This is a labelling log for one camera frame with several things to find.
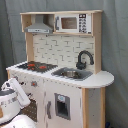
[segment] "white backsplash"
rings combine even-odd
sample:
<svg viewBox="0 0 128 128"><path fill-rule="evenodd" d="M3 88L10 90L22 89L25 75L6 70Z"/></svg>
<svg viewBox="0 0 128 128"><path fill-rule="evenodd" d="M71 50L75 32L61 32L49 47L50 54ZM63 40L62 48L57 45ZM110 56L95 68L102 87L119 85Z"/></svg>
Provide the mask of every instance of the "white backsplash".
<svg viewBox="0 0 128 128"><path fill-rule="evenodd" d="M76 67L79 52L87 50L94 55L94 38L85 36L34 35L34 60L36 62ZM83 54L82 62L86 61L86 69L94 70L90 58Z"/></svg>

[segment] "countertop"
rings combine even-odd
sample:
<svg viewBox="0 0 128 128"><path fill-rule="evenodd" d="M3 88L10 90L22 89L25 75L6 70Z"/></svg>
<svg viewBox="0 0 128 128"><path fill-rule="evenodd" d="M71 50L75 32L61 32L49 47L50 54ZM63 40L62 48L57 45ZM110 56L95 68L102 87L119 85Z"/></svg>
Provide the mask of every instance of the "countertop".
<svg viewBox="0 0 128 128"><path fill-rule="evenodd" d="M91 76L89 76L87 79L85 79L83 81L78 81L78 80L76 81L76 80L72 80L72 79L67 79L67 78L62 78L62 77L57 77L57 76L51 75L51 73L53 73L54 71L56 71L60 68L63 68L62 66L58 66L58 67L56 67L50 71L47 71L45 73L37 73L37 72L32 72L32 71L16 68L16 66L24 64L24 63L26 63L26 62L11 66L11 67L7 68L7 70L14 70L14 71L19 71L19 72L23 72L23 73L27 73L27 74L31 74L31 75L36 75L36 76L40 76L44 79L59 81L59 82L65 83L65 84L69 84L71 86L81 87L81 88L102 88L102 87L109 86L114 82L114 76L107 71L100 71L97 74L92 74Z"/></svg>

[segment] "stovetop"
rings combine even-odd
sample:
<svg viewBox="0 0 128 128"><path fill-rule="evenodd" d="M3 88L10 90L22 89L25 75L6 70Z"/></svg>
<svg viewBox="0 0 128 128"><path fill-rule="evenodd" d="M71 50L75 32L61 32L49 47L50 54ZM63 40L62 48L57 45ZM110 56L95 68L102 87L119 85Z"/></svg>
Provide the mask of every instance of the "stovetop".
<svg viewBox="0 0 128 128"><path fill-rule="evenodd" d="M31 70L34 72L41 72L41 73L49 71L55 67L57 67L57 65L34 62L34 61L31 61L31 62L17 66L17 68L21 68L21 69L25 69L25 70Z"/></svg>

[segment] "sink basin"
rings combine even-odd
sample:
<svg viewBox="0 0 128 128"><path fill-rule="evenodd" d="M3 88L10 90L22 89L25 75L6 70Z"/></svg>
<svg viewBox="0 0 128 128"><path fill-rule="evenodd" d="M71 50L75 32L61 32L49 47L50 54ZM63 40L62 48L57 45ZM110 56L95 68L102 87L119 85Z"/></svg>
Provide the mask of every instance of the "sink basin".
<svg viewBox="0 0 128 128"><path fill-rule="evenodd" d="M77 77L71 77L71 75L68 75L68 73L71 73L71 72L75 72L75 74L77 73L78 76ZM73 68L66 68L66 67L61 68L61 69L52 73L53 76L62 77L62 78L66 78L66 79L73 79L73 80L78 80L78 81L85 80L86 78L88 78L92 74L93 73L90 71L73 69Z"/></svg>

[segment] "gray curtain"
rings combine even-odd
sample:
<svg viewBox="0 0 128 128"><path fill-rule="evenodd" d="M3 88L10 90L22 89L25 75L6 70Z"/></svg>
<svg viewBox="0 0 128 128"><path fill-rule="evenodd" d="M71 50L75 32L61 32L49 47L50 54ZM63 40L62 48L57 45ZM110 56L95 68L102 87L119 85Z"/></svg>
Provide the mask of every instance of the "gray curtain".
<svg viewBox="0 0 128 128"><path fill-rule="evenodd" d="M13 65L12 44L4 0L0 0L0 87L7 80L6 67Z"/></svg>
<svg viewBox="0 0 128 128"><path fill-rule="evenodd" d="M103 10L102 70L115 76L106 88L106 121L128 127L128 0L6 0L14 62L26 60L20 14L27 11Z"/></svg>

